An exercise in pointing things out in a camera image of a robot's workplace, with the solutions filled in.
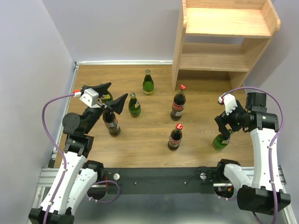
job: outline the bottle label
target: bottle label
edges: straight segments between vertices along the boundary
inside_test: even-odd
[[[118,125],[118,121],[117,121],[117,119],[115,118],[115,120],[114,120],[112,123],[106,123],[106,122],[104,122],[104,124],[105,124],[105,126],[106,126],[107,128],[113,128],[113,127],[115,127],[115,126]]]
[[[183,105],[176,105],[174,102],[172,103],[172,108],[175,109],[176,111],[182,111],[185,107],[185,104]]]
[[[108,95],[103,94],[103,96],[101,96],[101,99],[110,99],[110,95],[109,94]]]
[[[180,140],[174,140],[172,137],[169,137],[169,142],[175,147],[175,146],[178,146],[181,143],[181,139]]]
[[[137,100],[134,106],[135,106],[135,108],[137,108],[139,105],[140,105],[140,103],[139,103],[139,101]]]
[[[181,116],[182,113],[183,113],[183,111],[176,111],[175,114],[174,114],[174,116],[177,116],[177,117],[178,117],[178,116]]]
[[[228,144],[228,143],[229,143],[229,141],[230,141],[230,138],[229,138],[229,139],[227,139],[227,140],[223,140],[221,144]]]
[[[144,92],[144,94],[146,94],[146,95],[150,95],[150,94],[153,94],[154,91],[149,91],[149,92],[147,92],[147,91],[143,91],[143,92]]]

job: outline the wooden floor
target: wooden floor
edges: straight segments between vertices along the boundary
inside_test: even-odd
[[[146,69],[151,70],[155,83],[154,93],[150,96],[142,91]],[[180,84],[186,85],[186,105],[179,121],[183,124],[182,142],[173,152],[167,147],[169,135],[178,123],[170,119],[175,95],[171,90],[171,65],[80,65],[75,90],[83,85],[112,82],[109,90],[114,99],[135,92],[142,109],[138,118],[132,118],[127,99],[122,114],[117,116],[121,127],[118,137],[109,135],[101,118],[89,133],[94,136],[94,142],[88,159],[100,161],[110,168],[216,166],[222,158],[237,160],[242,166],[253,166],[250,134],[234,133],[230,144],[221,152],[211,145],[219,134],[214,118],[224,111],[217,99],[231,89],[226,78],[227,74],[223,72],[185,71],[179,74],[177,88]],[[245,92],[235,96],[245,104]],[[85,108],[78,98],[71,99],[69,112],[81,114]],[[65,135],[61,139],[61,148],[64,148],[64,141]],[[59,167],[60,162],[58,155],[55,167]]]

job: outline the wooden shelf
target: wooden shelf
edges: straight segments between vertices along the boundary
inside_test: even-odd
[[[186,35],[271,38],[261,10],[186,8]]]
[[[242,71],[249,69],[238,44],[184,43],[180,69]]]
[[[182,0],[172,60],[172,90],[178,71],[227,71],[232,88],[247,75],[279,31],[271,0]],[[186,35],[243,37],[240,45],[186,43]]]

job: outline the screw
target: screw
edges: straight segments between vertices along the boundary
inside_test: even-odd
[[[201,174],[200,174],[200,178],[201,178],[202,180],[205,180],[205,179],[206,179],[206,174],[205,174],[205,173],[201,173]]]
[[[114,179],[115,181],[119,180],[119,178],[120,178],[120,175],[119,175],[119,174],[114,174],[114,175],[113,175],[113,179]]]

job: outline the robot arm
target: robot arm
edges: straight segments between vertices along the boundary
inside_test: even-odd
[[[241,128],[250,132],[254,148],[254,177],[249,179],[236,161],[221,160],[218,165],[218,175],[223,181],[229,180],[234,186],[232,197],[237,197],[241,210],[249,210],[263,214],[273,214],[274,200],[269,167],[269,143],[278,131],[278,118],[267,113],[266,95],[263,93],[248,93],[246,109],[238,100],[228,94],[219,103],[225,105],[225,111],[215,118],[219,131],[229,136],[226,125],[234,132]],[[282,192],[282,184],[278,174],[276,141],[272,148],[272,166],[274,184],[278,195],[278,211],[290,204],[289,194]]]
[[[49,193],[39,209],[31,209],[29,219],[32,224],[42,224],[46,210],[50,206],[47,224],[72,224],[74,213],[86,195],[88,189],[96,182],[103,180],[103,164],[96,161],[86,161],[93,145],[93,137],[88,136],[90,130],[101,117],[104,109],[120,114],[128,94],[118,99],[106,102],[99,101],[99,97],[108,89],[111,83],[99,86],[83,86],[80,91],[75,91],[75,97],[87,104],[82,115],[68,113],[63,118],[63,133],[67,134],[64,147],[66,169],[64,161],[61,162],[58,174],[51,186]]]

